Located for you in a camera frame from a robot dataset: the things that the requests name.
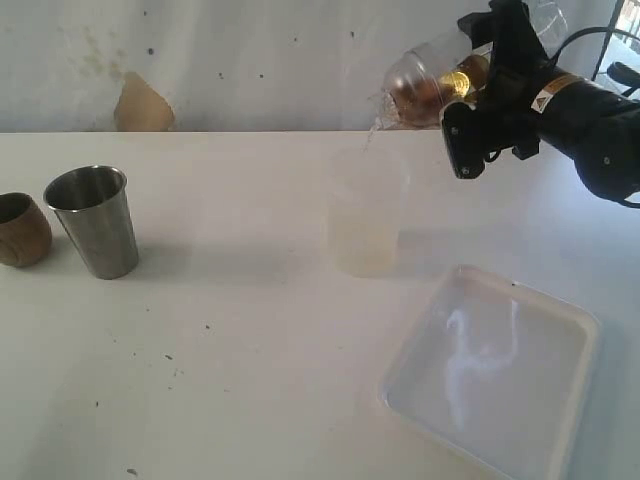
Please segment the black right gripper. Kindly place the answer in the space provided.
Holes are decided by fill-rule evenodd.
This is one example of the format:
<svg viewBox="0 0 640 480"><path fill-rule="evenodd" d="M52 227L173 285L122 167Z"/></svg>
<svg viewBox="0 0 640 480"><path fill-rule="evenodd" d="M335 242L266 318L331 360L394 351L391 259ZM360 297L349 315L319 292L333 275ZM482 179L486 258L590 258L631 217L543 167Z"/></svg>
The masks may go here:
<svg viewBox="0 0 640 480"><path fill-rule="evenodd" d="M554 70L538 38L529 8L522 1L491 1L489 12L473 12L457 20L473 50L493 43L489 77L478 104L451 103L441 114L441 132L454 175L476 179L485 160L513 149L525 160L538 153L538 143L558 142L553 125L531 104L551 80Z"/></svg>

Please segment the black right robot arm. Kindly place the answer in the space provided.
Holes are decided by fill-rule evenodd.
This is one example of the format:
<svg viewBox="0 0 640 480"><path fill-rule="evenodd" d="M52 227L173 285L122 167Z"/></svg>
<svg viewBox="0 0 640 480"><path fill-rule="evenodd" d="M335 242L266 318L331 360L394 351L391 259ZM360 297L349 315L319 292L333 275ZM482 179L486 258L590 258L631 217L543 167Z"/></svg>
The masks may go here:
<svg viewBox="0 0 640 480"><path fill-rule="evenodd" d="M526 160L540 142L570 158L595 196L634 208L639 191L639 103L557 66L522 1L492 1L457 25L473 47L491 45L474 106L444 108L441 131L459 179L475 179L509 149Z"/></svg>

